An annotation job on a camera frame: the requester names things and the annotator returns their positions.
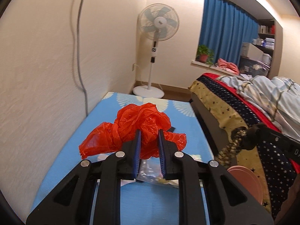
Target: baseboard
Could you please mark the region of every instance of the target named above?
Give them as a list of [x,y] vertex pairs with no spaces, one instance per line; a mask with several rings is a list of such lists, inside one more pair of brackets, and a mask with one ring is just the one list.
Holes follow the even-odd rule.
[[134,82],[133,85],[130,87],[130,90],[129,90],[128,94],[131,94],[133,88],[136,87],[136,86],[137,86],[137,85],[136,85],[136,82]]
[[[141,85],[147,85],[147,84],[148,84],[147,82],[136,81],[134,84],[134,87],[141,86]],[[152,83],[151,85],[160,89],[159,84]],[[162,87],[163,91],[179,92],[179,93],[188,94],[188,95],[191,94],[189,89],[184,89],[184,88],[179,88],[179,87],[174,87],[174,86],[169,86],[169,85],[160,85],[160,86]]]

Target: white box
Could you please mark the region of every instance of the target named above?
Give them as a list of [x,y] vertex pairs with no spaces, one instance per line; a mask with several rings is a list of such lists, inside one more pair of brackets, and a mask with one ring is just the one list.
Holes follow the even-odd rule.
[[265,41],[275,43],[275,39],[272,39],[272,38],[266,38]]
[[274,42],[268,42],[268,41],[266,41],[265,44],[268,45],[268,46],[275,46]]
[[261,61],[263,57],[263,51],[251,43],[242,43],[241,56],[250,58],[252,60]]

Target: pink clothing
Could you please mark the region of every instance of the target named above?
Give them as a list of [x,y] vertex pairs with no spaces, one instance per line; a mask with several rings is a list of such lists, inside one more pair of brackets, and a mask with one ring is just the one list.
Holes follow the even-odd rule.
[[237,74],[237,75],[240,74],[238,66],[236,66],[234,63],[229,63],[229,62],[225,61],[222,58],[218,59],[218,66],[217,67],[220,68],[220,69],[223,69],[227,72],[230,72],[230,73],[234,73],[234,74]]

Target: white floral pattern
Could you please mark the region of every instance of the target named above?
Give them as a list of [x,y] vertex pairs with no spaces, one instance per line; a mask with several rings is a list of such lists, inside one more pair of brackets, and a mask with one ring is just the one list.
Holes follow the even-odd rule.
[[143,104],[145,103],[152,103],[156,105],[156,108],[159,112],[164,112],[169,105],[169,101],[165,99],[157,99],[157,98],[144,98],[143,99]]
[[195,113],[191,105],[187,102],[173,101],[174,107],[188,117],[195,117]]
[[143,104],[143,98],[140,96],[117,93],[117,102],[121,107],[127,106],[129,104],[136,104],[140,106]]
[[107,99],[107,98],[110,98],[112,95],[113,95],[113,92],[108,92],[108,93],[103,97],[103,100],[104,100],[104,99]]

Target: bookshelf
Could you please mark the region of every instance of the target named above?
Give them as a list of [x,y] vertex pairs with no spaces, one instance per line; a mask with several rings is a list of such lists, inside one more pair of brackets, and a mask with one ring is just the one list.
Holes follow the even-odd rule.
[[[275,20],[274,19],[260,19],[258,20],[259,31],[258,38],[261,40],[265,40],[266,38],[275,39]],[[264,53],[269,54],[273,57],[274,50],[265,48],[262,45],[255,45],[258,49],[262,50]]]

